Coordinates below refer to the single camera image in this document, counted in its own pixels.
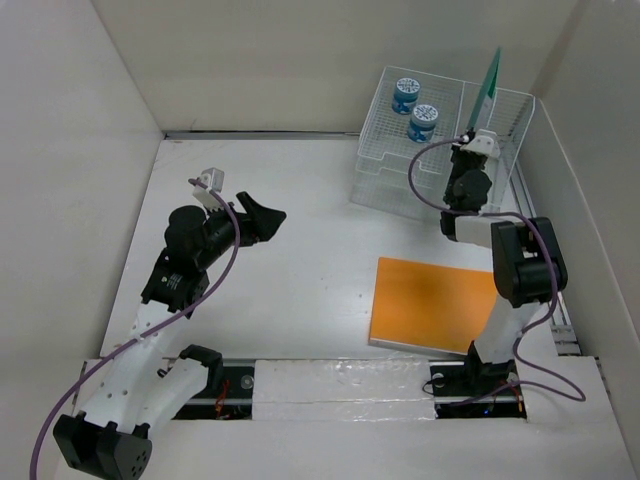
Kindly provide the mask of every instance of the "white table surface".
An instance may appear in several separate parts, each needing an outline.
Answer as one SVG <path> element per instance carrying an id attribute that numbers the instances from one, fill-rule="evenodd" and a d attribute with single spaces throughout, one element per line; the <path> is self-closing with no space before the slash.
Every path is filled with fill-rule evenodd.
<path id="1" fill-rule="evenodd" d="M 149 182 L 101 354 L 127 335 L 171 211 L 195 204 L 186 182 L 225 171 L 224 197 L 246 190 L 287 220 L 242 249 L 226 282 L 170 352 L 197 343 L 226 358 L 377 358 L 367 344 L 378 258 L 491 270 L 488 250 L 424 224 L 349 202 L 357 139 L 164 141 Z M 511 191 L 505 205 L 514 208 Z M 212 282 L 225 256 L 210 270 Z"/>

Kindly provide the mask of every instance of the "cable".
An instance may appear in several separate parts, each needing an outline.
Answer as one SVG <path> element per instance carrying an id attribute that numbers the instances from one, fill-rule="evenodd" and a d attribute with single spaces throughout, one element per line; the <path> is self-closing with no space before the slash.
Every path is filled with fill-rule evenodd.
<path id="1" fill-rule="evenodd" d="M 229 258 L 229 262 L 227 263 L 227 266 L 224 268 L 224 270 L 220 274 L 220 277 L 218 277 L 218 280 L 216 280 L 216 282 L 211 286 L 211 288 L 209 288 L 209 290 L 207 290 L 202 295 L 202 297 L 200 297 L 198 300 L 193 302 L 184 310 L 175 313 L 174 315 L 167 318 L 165 321 L 159 323 L 155 327 L 150 328 L 149 330 L 142 333 L 140 337 L 143 339 L 153 335 L 154 333 L 162 330 L 165 327 L 168 327 L 169 325 L 178 321 L 185 315 L 193 312 L 198 305 L 200 305 L 207 298 L 209 298 L 211 294 L 220 287 L 222 282 L 224 282 L 225 278 L 227 278 L 227 275 L 229 275 L 229 272 L 231 271 L 231 267 L 233 267 L 233 264 L 236 261 L 236 257 L 238 256 L 238 250 L 240 249 L 240 225 L 238 224 L 238 219 L 236 218 L 236 215 L 231 209 L 231 207 L 222 199 L 222 197 L 220 197 L 220 195 L 218 195 L 213 190 L 209 190 L 209 187 L 204 183 L 200 182 L 199 180 L 190 179 L 189 183 L 191 185 L 197 185 L 198 187 L 208 190 L 209 194 L 212 195 L 213 198 L 215 198 L 220 203 L 220 205 L 222 205 L 222 208 L 224 208 L 225 212 L 227 212 L 227 215 L 229 215 L 229 218 L 231 219 L 231 223 L 233 224 L 233 230 L 235 232 L 235 239 L 233 243 L 233 251 L 231 252 L 231 258 Z M 135 338 L 131 339 L 128 342 L 121 345 L 120 347 L 116 348 L 113 352 L 111 352 L 109 355 L 104 357 L 102 360 L 100 360 L 93 368 L 89 369 L 84 375 L 82 375 L 78 379 L 78 381 L 74 383 L 71 386 L 71 388 L 69 388 L 69 390 L 67 390 L 65 394 L 62 395 L 60 400 L 58 400 L 58 402 L 54 405 L 54 407 L 51 409 L 51 412 L 49 412 L 49 415 L 47 415 L 47 418 L 42 424 L 42 427 L 40 428 L 40 432 L 38 433 L 38 437 L 36 438 L 35 445 L 33 446 L 33 452 L 31 453 L 31 463 L 29 464 L 29 480 L 38 479 L 38 459 L 40 457 L 40 451 L 42 450 L 42 445 L 44 443 L 45 436 L 47 434 L 47 431 L 49 430 L 49 427 L 55 420 L 56 415 L 60 412 L 60 410 L 62 409 L 64 404 L 67 402 L 67 400 L 69 400 L 69 398 L 71 398 L 71 396 L 74 395 L 80 389 L 80 387 L 87 380 L 89 380 L 89 378 L 91 378 L 98 370 L 100 370 L 107 363 L 109 363 L 115 357 L 117 357 L 122 352 L 132 347 L 136 343 L 138 343 L 137 339 Z"/>
<path id="2" fill-rule="evenodd" d="M 533 386 L 533 387 L 538 387 L 538 388 L 542 388 L 543 390 L 547 390 L 549 392 L 555 393 L 557 395 L 563 396 L 565 398 L 568 398 L 569 400 L 574 400 L 576 402 L 584 402 L 586 401 L 587 397 L 584 394 L 584 392 L 582 391 L 582 389 L 580 389 L 580 387 L 578 387 L 575 383 L 573 383 L 571 380 L 569 380 L 567 377 L 560 375 L 559 373 L 556 373 L 552 370 L 549 370 L 548 368 L 542 367 L 540 365 L 536 365 L 528 360 L 525 360 L 524 358 L 522 358 L 522 356 L 520 355 L 520 353 L 518 352 L 518 349 L 520 347 L 520 343 L 522 342 L 522 337 L 529 331 L 531 331 L 532 329 L 542 325 L 543 323 L 545 323 L 547 320 L 549 320 L 552 315 L 553 312 L 555 311 L 555 309 L 558 306 L 558 279 L 556 278 L 555 275 L 555 269 L 553 268 L 553 262 L 551 261 L 551 255 L 549 254 L 549 250 L 547 249 L 547 246 L 544 244 L 544 240 L 542 239 L 542 236 L 540 235 L 540 232 L 538 232 L 538 229 L 535 227 L 535 225 L 531 222 L 531 220 L 529 220 L 527 217 L 525 217 L 524 215 L 522 215 L 519 212 L 501 212 L 501 213 L 476 213 L 476 212 L 465 212 L 465 211 L 456 211 L 456 210 L 451 210 L 445 207 L 442 207 L 440 205 L 437 205 L 433 202 L 431 202 L 430 200 L 428 200 L 427 198 L 425 198 L 416 188 L 414 182 L 413 182 L 413 169 L 415 168 L 416 163 L 418 162 L 418 160 L 420 159 L 420 157 L 422 155 L 424 155 L 426 152 L 428 152 L 429 150 L 432 150 L 434 148 L 437 147 L 441 147 L 443 145 L 449 145 L 452 143 L 458 143 L 458 142 L 465 142 L 467 143 L 469 141 L 469 137 L 467 135 L 463 135 L 460 137 L 456 137 L 456 138 L 451 138 L 448 140 L 442 140 L 439 142 L 435 142 L 432 143 L 430 145 L 427 145 L 426 147 L 424 147 L 423 149 L 419 150 L 411 159 L 411 162 L 409 163 L 409 171 L 407 173 L 408 179 L 409 179 L 409 187 L 411 188 L 411 191 L 416 195 L 416 197 L 418 197 L 418 199 L 425 203 L 426 205 L 430 206 L 431 208 L 435 208 L 436 210 L 439 210 L 441 212 L 444 213 L 449 213 L 451 215 L 459 215 L 459 216 L 470 216 L 470 217 L 491 217 L 491 218 L 500 218 L 500 217 L 515 217 L 518 220 L 520 220 L 522 223 L 524 223 L 527 228 L 531 231 L 531 233 L 533 234 L 533 237 L 536 240 L 536 243 L 538 244 L 538 246 L 540 247 L 540 252 L 542 253 L 542 257 L 544 258 L 544 262 L 547 266 L 547 268 L 549 269 L 550 272 L 550 277 L 551 277 L 551 302 L 549 304 L 549 309 L 547 310 L 547 312 L 542 316 L 542 318 L 530 323 L 529 325 L 525 326 L 522 330 L 521 330 L 521 335 L 516 339 L 516 341 L 513 344 L 513 356 L 520 361 L 521 363 L 523 363 L 524 365 L 527 365 L 530 368 L 533 368 L 535 370 L 538 370 L 540 372 L 546 373 L 548 375 L 551 375 L 553 377 L 556 377 L 559 380 L 562 380 L 564 383 L 566 383 L 567 385 L 569 385 L 573 390 L 576 391 L 576 393 L 578 394 L 578 396 L 574 396 L 571 395 L 569 393 L 565 393 L 561 390 L 558 390 L 554 387 L 550 387 L 548 385 L 542 384 L 542 383 L 538 383 L 538 382 L 532 382 L 529 380 L 518 380 L 515 382 L 510 382 L 507 383 L 505 385 L 502 385 L 501 387 L 496 388 L 495 390 L 486 393 L 484 395 L 478 396 L 478 397 L 473 397 L 473 398 L 468 398 L 466 400 L 460 401 L 460 402 L 455 402 L 455 403 L 451 403 L 449 405 L 451 406 L 463 406 L 463 405 L 469 405 L 470 403 L 474 403 L 477 402 L 479 400 L 483 400 L 487 397 L 492 397 L 500 392 L 502 392 L 503 390 L 506 390 L 508 388 L 512 388 L 512 387 L 517 387 L 517 386 L 521 386 L 521 385 L 529 385 L 529 386 Z"/>

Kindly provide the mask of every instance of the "orange board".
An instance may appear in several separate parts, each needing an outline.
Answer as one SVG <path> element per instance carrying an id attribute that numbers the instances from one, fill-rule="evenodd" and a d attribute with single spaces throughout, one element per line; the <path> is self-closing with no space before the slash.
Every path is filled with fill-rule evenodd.
<path id="1" fill-rule="evenodd" d="M 491 272 L 380 258 L 369 342 L 467 353 L 496 296 Z"/>

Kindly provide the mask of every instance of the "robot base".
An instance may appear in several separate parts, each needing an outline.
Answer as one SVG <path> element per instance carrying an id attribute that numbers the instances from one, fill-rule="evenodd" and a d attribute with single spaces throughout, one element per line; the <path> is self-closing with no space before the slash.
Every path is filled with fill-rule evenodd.
<path id="1" fill-rule="evenodd" d="M 508 372 L 471 377 L 465 362 L 432 362 L 431 381 L 424 391 L 434 397 L 438 419 L 446 418 L 526 418 L 526 411 L 511 389 L 469 405 L 454 405 L 467 398 L 495 390 L 507 381 Z"/>

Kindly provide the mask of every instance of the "white floor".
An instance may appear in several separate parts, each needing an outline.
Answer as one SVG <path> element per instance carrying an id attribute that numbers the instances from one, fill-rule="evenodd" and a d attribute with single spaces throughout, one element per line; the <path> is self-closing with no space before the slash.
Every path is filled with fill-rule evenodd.
<path id="1" fill-rule="evenodd" d="M 378 258 L 491 270 L 488 250 L 447 240 L 437 223 L 349 202 L 357 139 L 164 141 L 131 244 L 102 354 L 127 335 L 171 211 L 193 204 L 186 180 L 215 166 L 224 197 L 246 190 L 287 212 L 268 243 L 243 249 L 223 287 L 175 342 L 225 358 L 376 358 L 367 345 Z M 514 207 L 509 191 L 506 205 Z M 215 280 L 226 262 L 210 269 Z"/>
<path id="2" fill-rule="evenodd" d="M 523 355 L 571 378 L 587 402 L 524 388 L 527 421 L 434 421 L 433 402 L 419 390 L 427 360 L 367 345 L 378 257 L 481 270 L 491 258 L 446 240 L 435 224 L 350 204 L 356 148 L 348 138 L 163 142 L 103 353 L 131 326 L 169 213 L 194 203 L 186 179 L 216 166 L 226 172 L 227 199 L 247 190 L 288 218 L 271 242 L 241 251 L 228 283 L 171 353 L 195 342 L 226 358 L 377 360 L 258 362 L 254 420 L 170 422 L 143 478 L 634 479 L 594 360 L 558 357 L 548 327 L 525 337 Z M 82 389 L 79 405 L 104 373 Z M 55 480 L 85 478 L 60 461 Z"/>

